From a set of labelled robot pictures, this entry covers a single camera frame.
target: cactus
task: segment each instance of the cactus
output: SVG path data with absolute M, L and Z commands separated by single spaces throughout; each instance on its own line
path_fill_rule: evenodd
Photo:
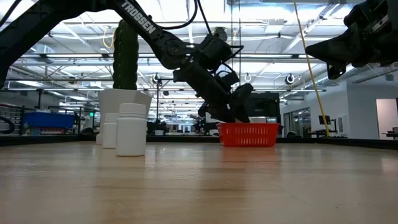
M 137 90 L 138 50 L 138 34 L 121 20 L 114 40 L 113 88 Z

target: wooden table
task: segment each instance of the wooden table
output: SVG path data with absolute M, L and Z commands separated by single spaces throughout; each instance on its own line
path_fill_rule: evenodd
M 0 148 L 0 223 L 391 223 L 398 152 L 320 144 Z

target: yellow pole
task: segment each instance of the yellow pole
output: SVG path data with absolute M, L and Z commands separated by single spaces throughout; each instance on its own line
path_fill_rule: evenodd
M 307 48 L 307 46 L 305 45 L 305 39 L 304 39 L 303 28 L 301 27 L 301 22 L 300 22 L 300 19 L 299 19 L 299 11 L 297 10 L 297 3 L 296 3 L 296 0 L 293 0 L 293 3 L 294 3 L 295 11 L 296 11 L 298 27 L 300 28 L 301 39 L 302 39 L 303 46 L 304 46 L 304 50 L 305 50 L 305 49 Z M 328 137 L 330 137 L 329 127 L 328 127 L 328 123 L 326 122 L 325 112 L 323 112 L 323 106 L 322 106 L 322 102 L 321 102 L 321 97 L 319 96 L 318 87 L 317 87 L 317 84 L 315 83 L 315 79 L 314 79 L 314 77 L 313 77 L 312 68 L 311 68 L 311 63 L 310 63 L 310 57 L 309 57 L 307 54 L 305 54 L 305 55 L 307 56 L 308 69 L 310 70 L 311 79 L 312 79 L 312 84 L 313 84 L 313 87 L 314 87 L 314 89 L 315 89 L 315 93 L 317 94 L 318 103 L 319 103 L 319 107 L 320 107 L 320 109 L 321 109 L 323 122 L 325 123 L 326 135 L 327 135 Z

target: red basket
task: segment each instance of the red basket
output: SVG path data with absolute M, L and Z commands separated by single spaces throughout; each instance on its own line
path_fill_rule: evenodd
M 274 146 L 279 124 L 219 124 L 224 146 Z

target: wall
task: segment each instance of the wall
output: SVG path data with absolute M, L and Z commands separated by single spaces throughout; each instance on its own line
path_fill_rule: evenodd
M 37 106 L 39 94 L 36 91 L 28 91 L 27 96 L 21 96 L 20 93 L 1 92 L 0 103 L 7 103 L 16 106 L 25 106 L 27 108 L 34 108 Z M 48 106 L 59 106 L 61 99 L 53 95 L 42 96 L 42 109 L 47 109 Z
M 385 134 L 398 127 L 398 109 L 396 99 L 377 99 L 377 123 L 380 139 L 391 140 Z
M 326 115 L 330 116 L 330 119 L 338 119 L 339 117 L 344 117 L 343 128 L 344 133 L 349 135 L 349 121 L 348 121 L 348 98 L 347 98 L 347 84 L 342 81 L 338 86 L 325 88 L 326 92 L 321 92 L 321 101 L 323 105 L 323 110 Z M 317 95 L 315 93 L 309 93 L 305 96 L 304 101 L 289 101 L 288 105 L 280 107 L 280 113 L 282 116 L 282 125 L 284 125 L 283 115 L 284 113 L 289 113 L 292 111 L 301 110 L 304 108 L 310 108 L 311 111 L 311 129 L 312 131 L 325 129 L 324 125 L 319 123 L 319 116 L 322 114 Z
M 347 85 L 351 138 L 379 139 L 376 99 L 398 98 L 393 85 Z

